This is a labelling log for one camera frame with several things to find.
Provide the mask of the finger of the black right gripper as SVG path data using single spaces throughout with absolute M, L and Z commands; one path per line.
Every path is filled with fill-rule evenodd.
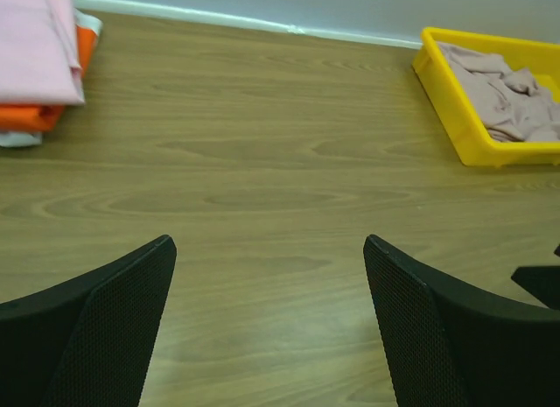
M 511 279 L 548 308 L 559 309 L 559 266 L 521 266 L 514 271 Z

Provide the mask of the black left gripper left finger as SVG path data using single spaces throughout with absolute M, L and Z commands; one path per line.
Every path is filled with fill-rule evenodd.
M 137 406 L 170 290 L 168 235 L 1 305 L 3 406 Z

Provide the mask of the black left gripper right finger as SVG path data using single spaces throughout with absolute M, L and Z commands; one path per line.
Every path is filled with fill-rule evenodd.
M 377 235 L 363 256 L 399 405 L 558 405 L 559 309 L 482 290 Z

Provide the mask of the pink t shirt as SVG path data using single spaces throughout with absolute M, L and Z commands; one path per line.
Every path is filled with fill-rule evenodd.
M 1 0 L 1 103 L 82 104 L 74 0 Z

